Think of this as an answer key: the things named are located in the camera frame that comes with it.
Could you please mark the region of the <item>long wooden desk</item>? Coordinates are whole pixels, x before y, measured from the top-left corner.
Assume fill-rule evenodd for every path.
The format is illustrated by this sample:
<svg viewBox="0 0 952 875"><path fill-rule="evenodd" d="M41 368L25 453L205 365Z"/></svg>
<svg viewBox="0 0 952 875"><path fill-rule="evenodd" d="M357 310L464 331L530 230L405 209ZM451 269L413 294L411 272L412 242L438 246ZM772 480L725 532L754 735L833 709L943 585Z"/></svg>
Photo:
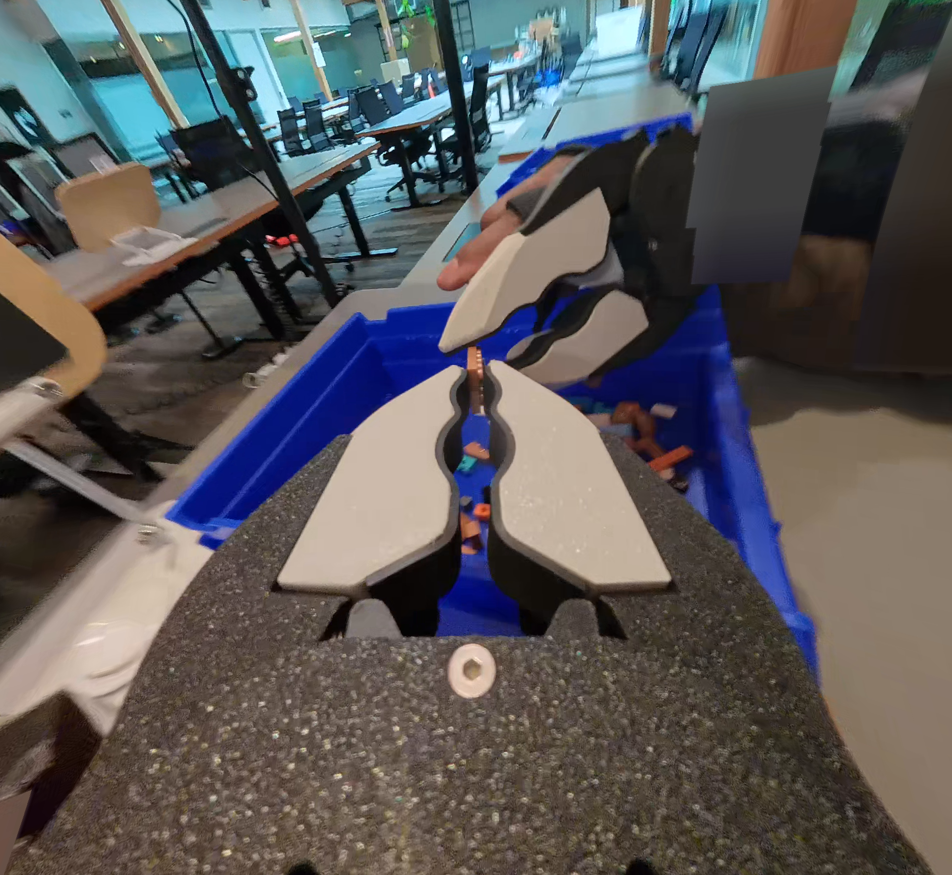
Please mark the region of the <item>long wooden desk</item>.
<svg viewBox="0 0 952 875"><path fill-rule="evenodd" d="M375 142L340 146L281 163L285 179L301 206L315 213L338 195L351 225L358 251L325 263L367 259L370 250L347 188L369 170ZM118 252L73 250L41 267L100 322L105 333L151 314L169 299L181 296L216 268L227 266L244 289L258 316L259 329L276 342L295 339L305 325L286 286L292 267L277 267L265 244L259 222L278 202L256 178L245 178L221 190L162 211L159 228L192 238L186 249L162 262L125 265Z"/></svg>
<svg viewBox="0 0 952 875"><path fill-rule="evenodd" d="M411 106L403 103L391 82L357 88L352 95L368 124L365 136L380 144L379 161L402 170L395 187L405 187L410 200L407 209L439 203L420 201L417 180L434 183L443 191L446 181L466 178L463 165L453 169L446 165L445 149L453 159L463 160L463 135L454 119L449 90Z"/></svg>

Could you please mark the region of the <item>open printed cardboard box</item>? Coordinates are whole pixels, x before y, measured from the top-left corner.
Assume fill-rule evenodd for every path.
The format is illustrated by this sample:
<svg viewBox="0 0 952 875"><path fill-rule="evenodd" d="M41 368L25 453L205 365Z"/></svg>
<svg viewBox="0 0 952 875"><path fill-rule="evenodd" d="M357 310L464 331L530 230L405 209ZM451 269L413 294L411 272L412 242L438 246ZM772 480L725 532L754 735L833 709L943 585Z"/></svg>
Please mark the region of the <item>open printed cardboard box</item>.
<svg viewBox="0 0 952 875"><path fill-rule="evenodd" d="M113 731L150 645L208 561L197 533L124 526L2 645L2 826L29 840Z"/></svg>

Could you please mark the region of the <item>black plywood-edged panel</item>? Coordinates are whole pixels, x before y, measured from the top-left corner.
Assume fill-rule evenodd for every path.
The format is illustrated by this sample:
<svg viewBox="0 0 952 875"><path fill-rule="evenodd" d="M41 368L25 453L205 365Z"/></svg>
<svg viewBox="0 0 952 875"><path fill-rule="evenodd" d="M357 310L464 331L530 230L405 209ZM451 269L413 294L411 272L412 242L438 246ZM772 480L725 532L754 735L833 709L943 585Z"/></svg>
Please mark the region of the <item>black plywood-edged panel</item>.
<svg viewBox="0 0 952 875"><path fill-rule="evenodd" d="M54 277L1 242L2 436L96 381L108 358L92 313Z"/></svg>

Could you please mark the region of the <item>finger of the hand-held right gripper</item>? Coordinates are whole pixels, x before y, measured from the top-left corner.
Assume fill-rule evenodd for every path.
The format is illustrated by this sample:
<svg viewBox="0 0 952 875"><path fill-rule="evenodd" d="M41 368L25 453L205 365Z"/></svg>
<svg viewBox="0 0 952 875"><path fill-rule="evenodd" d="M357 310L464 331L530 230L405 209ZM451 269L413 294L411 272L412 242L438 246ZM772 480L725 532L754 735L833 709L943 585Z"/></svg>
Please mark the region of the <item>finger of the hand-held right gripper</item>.
<svg viewBox="0 0 952 875"><path fill-rule="evenodd" d="M609 239L612 214L599 187L564 203L554 194L521 230L502 239L464 287L439 348L451 354L497 332L555 284L619 283L624 271Z"/></svg>
<svg viewBox="0 0 952 875"><path fill-rule="evenodd" d="M566 312L514 346L506 362L532 381L562 387L588 379L649 327L642 301L620 289L591 290Z"/></svg>

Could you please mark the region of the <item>person's right hand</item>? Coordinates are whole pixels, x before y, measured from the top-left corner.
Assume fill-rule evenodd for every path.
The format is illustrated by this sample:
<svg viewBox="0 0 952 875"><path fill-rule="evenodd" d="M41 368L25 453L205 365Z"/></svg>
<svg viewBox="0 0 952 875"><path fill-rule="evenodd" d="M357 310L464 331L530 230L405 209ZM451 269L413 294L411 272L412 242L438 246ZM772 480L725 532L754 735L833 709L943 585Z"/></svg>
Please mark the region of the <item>person's right hand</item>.
<svg viewBox="0 0 952 875"><path fill-rule="evenodd" d="M556 183L578 157L588 153L589 148L583 145L570 145L529 178L506 191L482 215L480 232L443 268L436 280L438 288L451 292L466 286L506 237L522 231L526 217L549 185Z"/></svg>

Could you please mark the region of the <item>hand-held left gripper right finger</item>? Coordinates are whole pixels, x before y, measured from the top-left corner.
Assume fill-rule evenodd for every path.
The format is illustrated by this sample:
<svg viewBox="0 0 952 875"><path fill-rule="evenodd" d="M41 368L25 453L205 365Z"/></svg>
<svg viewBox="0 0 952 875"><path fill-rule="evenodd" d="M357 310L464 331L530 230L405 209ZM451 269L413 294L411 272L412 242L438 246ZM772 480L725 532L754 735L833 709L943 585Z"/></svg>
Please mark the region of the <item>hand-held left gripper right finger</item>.
<svg viewBox="0 0 952 875"><path fill-rule="evenodd" d="M496 464L491 520L504 547L584 593L672 583L599 430L504 362L485 366Z"/></svg>

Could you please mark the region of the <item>blue plastic bin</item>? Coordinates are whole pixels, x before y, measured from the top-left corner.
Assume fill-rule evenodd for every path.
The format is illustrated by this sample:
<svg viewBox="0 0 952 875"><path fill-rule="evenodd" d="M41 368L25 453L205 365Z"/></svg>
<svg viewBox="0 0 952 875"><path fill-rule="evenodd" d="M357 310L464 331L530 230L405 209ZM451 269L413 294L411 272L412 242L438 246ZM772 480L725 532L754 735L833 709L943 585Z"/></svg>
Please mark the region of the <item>blue plastic bin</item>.
<svg viewBox="0 0 952 875"><path fill-rule="evenodd" d="M352 314L175 494L168 519L198 532L203 546L218 548L329 442L351 433L396 395L462 362L438 348L449 312L450 304L442 303L386 310L381 319L372 319L368 310ZM820 678L814 624L798 607L787 575L719 291L709 288L695 312L647 359L609 373L599 387L577 384L562 394L588 411L624 401L675 408L660 425L660 443L693 451L685 463L686 500L732 542Z"/></svg>

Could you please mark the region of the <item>small blue storage bin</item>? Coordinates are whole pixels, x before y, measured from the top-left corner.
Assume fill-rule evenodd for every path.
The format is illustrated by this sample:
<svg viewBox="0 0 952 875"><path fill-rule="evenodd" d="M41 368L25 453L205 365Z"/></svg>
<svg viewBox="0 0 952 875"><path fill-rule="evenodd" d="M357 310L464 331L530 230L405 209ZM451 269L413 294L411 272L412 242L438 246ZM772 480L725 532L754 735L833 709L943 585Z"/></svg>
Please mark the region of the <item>small blue storage bin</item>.
<svg viewBox="0 0 952 875"><path fill-rule="evenodd" d="M673 126L680 126L687 130L693 130L695 119L691 112L683 111L672 115L663 115L646 121L639 121L621 127L606 129L601 132L587 135L579 135L557 141L552 144L543 143L532 152L524 155L513 172L503 181L497 189L496 196L501 199L506 192L516 188L519 184L532 177L536 172L544 167L557 153L567 149L570 146L582 146L585 148L598 148L608 143L618 143L633 137L637 132L644 131L653 143L661 131L667 130Z"/></svg>

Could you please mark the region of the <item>pile of loose toy bricks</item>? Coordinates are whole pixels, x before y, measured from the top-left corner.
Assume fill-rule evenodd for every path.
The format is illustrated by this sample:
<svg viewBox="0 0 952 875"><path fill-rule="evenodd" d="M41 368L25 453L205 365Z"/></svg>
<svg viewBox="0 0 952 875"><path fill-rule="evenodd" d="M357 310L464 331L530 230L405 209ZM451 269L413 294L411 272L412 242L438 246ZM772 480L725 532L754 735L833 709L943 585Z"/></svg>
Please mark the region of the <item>pile of loose toy bricks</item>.
<svg viewBox="0 0 952 875"><path fill-rule="evenodd" d="M631 400L612 404L580 394L569 395L566 401L602 433L622 438L625 445L670 486L680 493L686 491L687 481L678 468L692 459L694 452L685 444L666 446L659 437L662 425L676 416L676 406L657 404L646 407ZM488 539L491 516L489 438L487 417L483 413L471 413L463 427L463 459L455 472L460 484L458 509L465 555L484 551Z"/></svg>

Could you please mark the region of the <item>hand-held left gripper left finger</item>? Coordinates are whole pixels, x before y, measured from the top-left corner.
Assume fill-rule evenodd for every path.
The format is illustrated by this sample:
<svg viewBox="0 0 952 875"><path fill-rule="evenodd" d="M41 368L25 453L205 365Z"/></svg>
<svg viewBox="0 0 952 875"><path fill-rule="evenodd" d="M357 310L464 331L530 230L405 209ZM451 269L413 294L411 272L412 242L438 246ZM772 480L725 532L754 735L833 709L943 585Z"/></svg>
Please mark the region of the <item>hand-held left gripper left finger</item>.
<svg viewBox="0 0 952 875"><path fill-rule="evenodd" d="M459 573L463 369L450 366L374 411L277 577L321 594L446 594Z"/></svg>

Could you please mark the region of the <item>black stand pole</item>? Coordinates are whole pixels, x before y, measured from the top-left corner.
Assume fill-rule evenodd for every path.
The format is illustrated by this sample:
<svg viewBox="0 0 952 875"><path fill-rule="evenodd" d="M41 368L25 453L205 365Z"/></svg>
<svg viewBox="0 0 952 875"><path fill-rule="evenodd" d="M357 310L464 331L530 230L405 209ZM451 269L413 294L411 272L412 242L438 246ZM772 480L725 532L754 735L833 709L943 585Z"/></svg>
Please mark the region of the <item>black stand pole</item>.
<svg viewBox="0 0 952 875"><path fill-rule="evenodd" d="M465 192L471 194L478 187L478 167L475 159L473 137L470 127L469 103L460 66L450 0L431 0L438 40L443 54L446 84L455 122L455 134L462 165Z"/></svg>

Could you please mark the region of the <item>clear plastic tray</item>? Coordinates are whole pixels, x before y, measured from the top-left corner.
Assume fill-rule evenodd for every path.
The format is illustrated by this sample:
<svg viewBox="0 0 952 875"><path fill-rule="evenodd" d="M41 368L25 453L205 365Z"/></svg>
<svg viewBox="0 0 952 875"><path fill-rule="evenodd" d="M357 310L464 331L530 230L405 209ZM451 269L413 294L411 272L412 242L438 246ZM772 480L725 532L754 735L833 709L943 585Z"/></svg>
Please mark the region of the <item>clear plastic tray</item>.
<svg viewBox="0 0 952 875"><path fill-rule="evenodd" d="M110 244L122 254L124 266L134 267L165 261L197 241L155 227L136 226L111 238Z"/></svg>

